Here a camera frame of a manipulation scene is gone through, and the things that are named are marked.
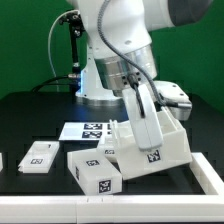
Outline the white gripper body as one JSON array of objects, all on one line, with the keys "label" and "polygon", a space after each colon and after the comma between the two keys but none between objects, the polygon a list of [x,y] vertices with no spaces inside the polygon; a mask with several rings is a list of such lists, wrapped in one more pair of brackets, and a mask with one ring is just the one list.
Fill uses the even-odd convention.
[{"label": "white gripper body", "polygon": [[140,85],[138,91],[142,106],[139,106],[134,89],[122,91],[136,144],[141,151],[159,148],[163,144],[163,135],[150,91],[145,84]]}]

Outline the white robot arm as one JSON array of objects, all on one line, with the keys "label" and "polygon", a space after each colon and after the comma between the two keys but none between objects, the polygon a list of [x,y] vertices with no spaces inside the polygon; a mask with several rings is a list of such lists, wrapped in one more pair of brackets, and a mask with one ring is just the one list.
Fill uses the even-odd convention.
[{"label": "white robot arm", "polygon": [[123,98],[142,151],[163,145],[154,104],[190,108],[162,96],[151,31],[200,21],[214,0],[66,0],[81,17],[103,88]]}]

